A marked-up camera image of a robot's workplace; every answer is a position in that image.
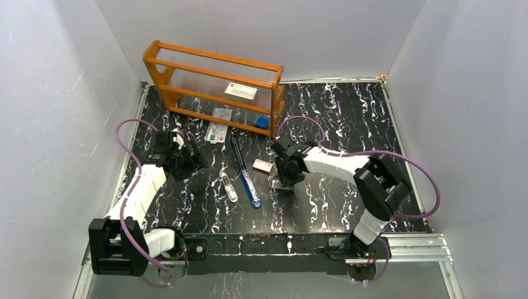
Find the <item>black marbled surface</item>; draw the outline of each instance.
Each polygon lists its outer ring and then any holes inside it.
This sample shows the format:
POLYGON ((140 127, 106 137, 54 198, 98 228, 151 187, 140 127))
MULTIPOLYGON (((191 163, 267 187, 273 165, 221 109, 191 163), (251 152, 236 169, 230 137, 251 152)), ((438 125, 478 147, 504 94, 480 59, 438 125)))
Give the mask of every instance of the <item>black marbled surface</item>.
MULTIPOLYGON (((330 141, 323 145, 327 148, 347 152, 367 149, 400 152, 380 83, 290 84, 285 85, 284 100, 283 119, 291 115, 315 118, 326 130, 330 141)), ((207 101, 195 101, 198 107, 207 109, 207 101)), ((239 112, 233 107, 233 113, 239 112)), ((209 122, 168 112, 154 87, 149 90, 141 118, 159 130, 180 127, 186 138, 191 135, 195 139, 211 165, 182 182, 175 183, 169 178, 149 208, 143 223, 146 230, 169 224, 181 226, 184 232, 196 233, 344 232, 359 222, 364 206, 355 186, 320 174, 307 174, 293 191, 276 191, 269 190, 266 175, 250 169, 263 199, 260 209, 252 208, 229 142, 214 145, 206 142, 209 122), (229 201, 219 179, 221 171, 232 180, 238 202, 229 201)), ((321 137, 315 125, 295 120, 283 132, 299 142, 317 141, 321 137)), ((273 161, 271 138, 230 127, 228 137, 231 134, 239 136, 248 168, 257 158, 273 161)), ((141 159, 149 151, 152 140, 153 131, 140 124, 133 152, 141 159)), ((135 164, 130 159, 123 187, 130 182, 133 167, 135 164)), ((416 199, 412 197, 401 212, 418 214, 416 199)), ((393 221, 390 230, 430 231, 422 221, 406 219, 393 221)))

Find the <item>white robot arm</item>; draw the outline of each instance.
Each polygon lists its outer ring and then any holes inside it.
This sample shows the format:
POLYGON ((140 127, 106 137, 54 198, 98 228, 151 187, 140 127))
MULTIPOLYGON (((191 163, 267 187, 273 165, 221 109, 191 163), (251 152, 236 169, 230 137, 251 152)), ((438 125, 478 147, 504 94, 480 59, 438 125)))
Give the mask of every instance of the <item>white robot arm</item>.
POLYGON ((175 181, 188 178, 194 171, 206 168, 207 163, 198 147, 191 141, 191 148, 184 146, 181 134, 177 131, 156 132, 156 143, 152 153, 144 159, 122 197, 102 219, 94 219, 89 226, 92 269, 96 274, 141 276, 148 261, 134 247, 120 223, 120 212, 126 199, 123 213, 125 224, 136 242, 150 257, 173 249, 177 244, 173 229, 154 229, 143 235, 141 223, 148 207, 161 186, 171 175, 175 181))

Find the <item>gray wall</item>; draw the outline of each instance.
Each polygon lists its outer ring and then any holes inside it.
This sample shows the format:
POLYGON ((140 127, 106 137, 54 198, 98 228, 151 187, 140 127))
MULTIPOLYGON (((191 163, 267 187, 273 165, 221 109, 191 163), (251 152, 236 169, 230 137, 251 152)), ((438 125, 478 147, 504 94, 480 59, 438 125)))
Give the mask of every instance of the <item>gray wall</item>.
POLYGON ((139 79, 159 39, 285 66, 283 80, 389 71, 425 0, 96 0, 139 79))
POLYGON ((140 84, 93 0, 0 7, 0 297, 71 298, 140 84))
MULTIPOLYGON (((407 154, 433 171, 466 298, 526 298, 528 2, 427 1, 390 69, 407 154)), ((428 182, 420 195, 432 205, 428 182)))

